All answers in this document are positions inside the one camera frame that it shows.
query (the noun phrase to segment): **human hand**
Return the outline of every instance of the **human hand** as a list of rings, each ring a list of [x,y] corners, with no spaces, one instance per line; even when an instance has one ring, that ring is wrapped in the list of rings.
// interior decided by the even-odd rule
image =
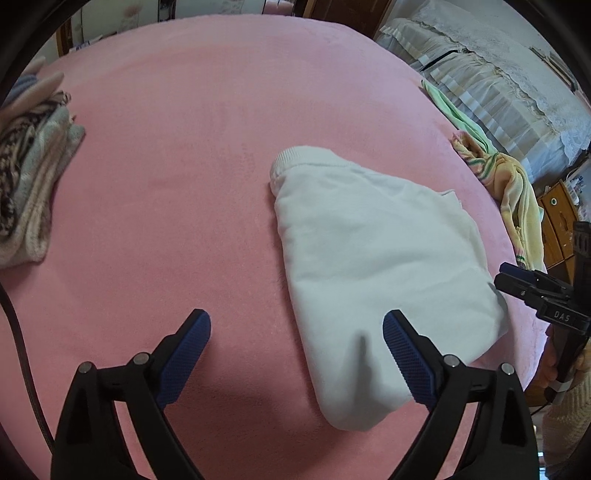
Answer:
[[[550,382],[556,380],[556,377],[558,376],[558,370],[556,369],[558,358],[556,348],[554,348],[553,332],[554,328],[550,325],[546,330],[548,338],[546,340],[544,352],[540,358],[540,363],[538,364],[534,379],[531,381],[532,385],[536,387],[546,388],[550,385]],[[591,371],[591,342],[587,342],[583,352],[579,355],[574,364],[574,369],[576,373],[570,388],[579,385],[583,381],[587,372]]]

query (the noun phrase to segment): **striped cloth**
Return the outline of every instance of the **striped cloth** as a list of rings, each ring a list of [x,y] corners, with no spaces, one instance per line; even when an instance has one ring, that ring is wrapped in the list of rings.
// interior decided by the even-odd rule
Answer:
[[[501,218],[517,264],[528,270],[545,271],[541,212],[527,172],[516,159],[494,149],[482,128],[441,91],[426,80],[422,86],[437,108],[459,129],[452,139],[454,150],[500,203]]]

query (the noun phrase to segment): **wooden cabinet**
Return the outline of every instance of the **wooden cabinet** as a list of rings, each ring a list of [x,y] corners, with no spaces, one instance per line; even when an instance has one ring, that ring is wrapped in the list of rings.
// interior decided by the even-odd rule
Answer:
[[[573,224],[579,219],[562,181],[538,198],[544,208],[542,240],[544,263],[553,277],[574,280]]]
[[[308,0],[306,10],[309,10],[312,18],[347,25],[363,35],[373,37],[390,2],[391,0]]]

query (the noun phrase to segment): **pink blanket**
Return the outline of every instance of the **pink blanket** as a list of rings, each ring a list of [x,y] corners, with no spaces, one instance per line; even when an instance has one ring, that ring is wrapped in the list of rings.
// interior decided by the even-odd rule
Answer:
[[[79,363],[119,365],[151,351],[199,307],[212,317],[212,340],[166,415],[208,480],[387,478],[426,410],[409,403],[367,433],[340,432],[321,416],[285,287],[268,172],[281,150],[307,144],[455,189],[491,274],[514,262],[495,202],[453,151],[454,128],[419,75],[346,27],[275,16],[150,25],[45,74],[57,70],[87,136],[57,188],[47,259],[0,275],[52,430]],[[512,362],[527,383],[545,327],[508,303],[511,331],[480,362]],[[0,365],[0,421],[46,480],[50,457],[2,321]]]

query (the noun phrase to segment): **white garment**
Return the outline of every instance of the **white garment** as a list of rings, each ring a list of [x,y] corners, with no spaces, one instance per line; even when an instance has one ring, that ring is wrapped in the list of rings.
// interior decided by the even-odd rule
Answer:
[[[368,430],[411,399],[382,335],[390,310],[467,364],[506,332],[478,227],[454,192],[314,147],[282,152],[271,190],[316,398],[336,428]]]

